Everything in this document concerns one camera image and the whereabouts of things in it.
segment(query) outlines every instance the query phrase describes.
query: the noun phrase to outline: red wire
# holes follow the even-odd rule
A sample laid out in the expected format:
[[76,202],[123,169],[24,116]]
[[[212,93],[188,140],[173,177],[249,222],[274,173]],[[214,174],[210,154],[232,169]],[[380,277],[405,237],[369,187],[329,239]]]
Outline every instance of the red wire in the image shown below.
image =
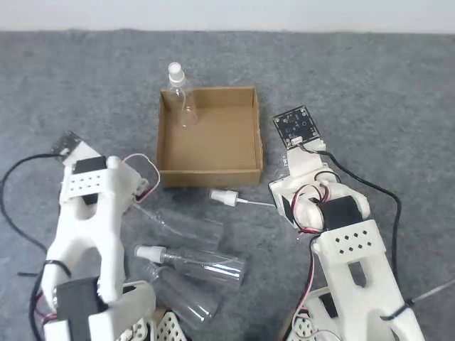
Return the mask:
[[42,297],[43,297],[43,292],[40,291],[40,292],[38,293],[38,295],[36,295],[36,308],[35,308],[35,313],[36,313],[37,315],[39,315],[40,317],[44,318],[44,317],[46,316],[45,313],[42,313],[42,312],[38,309],[38,302],[39,302],[39,300],[40,300]]
[[[306,186],[311,186],[313,187],[316,192],[319,194],[319,200],[321,202],[323,202],[325,196],[326,196],[326,193],[327,193],[327,190],[326,190],[326,193],[324,193],[324,197],[322,196],[321,192],[319,192],[318,188],[315,186],[315,185],[311,185],[309,183],[306,183],[305,185],[301,186],[295,193],[294,193],[294,196],[292,198],[292,202],[291,202],[291,211],[292,211],[292,214],[294,214],[294,208],[295,208],[295,205],[296,205],[296,202],[297,202],[297,198],[300,196],[300,191],[303,190]],[[317,234],[317,233],[321,233],[321,231],[318,231],[317,229],[307,229],[307,228],[303,228],[299,225],[299,223],[295,220],[294,218],[294,221],[296,222],[297,226],[299,227],[300,231],[299,231],[299,234],[302,234],[302,233],[310,233],[310,234]]]

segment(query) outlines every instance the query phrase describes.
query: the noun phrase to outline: bottle cap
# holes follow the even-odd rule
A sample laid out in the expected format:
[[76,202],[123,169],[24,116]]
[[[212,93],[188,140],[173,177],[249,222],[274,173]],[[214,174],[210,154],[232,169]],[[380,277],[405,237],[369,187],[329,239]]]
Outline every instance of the bottle cap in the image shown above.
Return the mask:
[[185,73],[182,70],[182,65],[177,62],[171,63],[168,66],[169,81],[174,87],[181,87],[185,83]]
[[237,204],[237,196],[238,192],[234,192],[233,190],[216,190],[212,189],[210,191],[210,199],[222,202],[228,206],[236,206]]
[[138,245],[134,249],[136,257],[145,258],[154,263],[161,263],[161,254],[166,252],[166,247],[145,247]]

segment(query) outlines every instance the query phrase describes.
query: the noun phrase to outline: white plastic bracket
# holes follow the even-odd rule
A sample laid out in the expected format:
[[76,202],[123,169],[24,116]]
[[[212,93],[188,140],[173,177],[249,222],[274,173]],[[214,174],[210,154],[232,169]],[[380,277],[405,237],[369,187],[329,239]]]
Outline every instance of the white plastic bracket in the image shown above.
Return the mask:
[[[124,282],[122,215],[144,181],[116,156],[110,156],[106,164],[106,169],[75,175],[73,165],[65,167],[57,233],[47,259],[61,261],[72,271],[85,250],[95,247],[102,259],[98,293],[105,303],[111,303],[122,295]],[[97,203],[86,205],[82,196],[95,193]],[[41,286],[50,307],[54,308],[54,288],[67,280],[59,266],[45,267]]]
[[[319,329],[336,331],[345,341],[423,341],[414,312],[407,309],[387,322],[389,316],[405,303],[385,256],[378,226],[367,220],[340,229],[324,232],[314,243],[314,252],[321,261],[328,288],[312,291],[305,306]],[[359,262],[366,285],[354,282],[349,265]],[[322,306],[320,295],[329,293],[338,317],[330,318]],[[318,335],[317,340],[335,340],[332,335]]]

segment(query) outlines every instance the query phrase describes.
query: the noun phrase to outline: cardboard box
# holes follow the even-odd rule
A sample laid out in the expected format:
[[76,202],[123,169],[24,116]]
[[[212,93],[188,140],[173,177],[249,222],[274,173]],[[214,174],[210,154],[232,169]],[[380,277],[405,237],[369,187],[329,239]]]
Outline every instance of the cardboard box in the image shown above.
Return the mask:
[[257,185],[263,168],[253,87],[193,91],[198,123],[183,128],[161,92],[156,161],[166,187]]

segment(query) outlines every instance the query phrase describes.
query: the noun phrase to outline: plastic bottle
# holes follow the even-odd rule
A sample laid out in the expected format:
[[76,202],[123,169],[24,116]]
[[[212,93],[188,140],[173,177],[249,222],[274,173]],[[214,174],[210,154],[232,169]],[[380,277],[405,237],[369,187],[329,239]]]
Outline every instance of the plastic bottle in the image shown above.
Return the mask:
[[244,260],[213,251],[139,246],[136,255],[154,263],[172,265],[187,276],[236,289],[245,274]]
[[200,329],[215,314],[218,302],[189,283],[168,266],[150,263],[147,267],[156,297],[189,327]]
[[178,120],[184,128],[193,126],[198,123],[198,113],[191,86],[179,63],[169,64],[168,71],[168,103],[171,111],[178,115]]
[[156,243],[216,250],[223,237],[221,223],[197,219],[167,208],[159,208],[156,212],[149,212],[140,205],[136,208],[154,223],[152,232]]

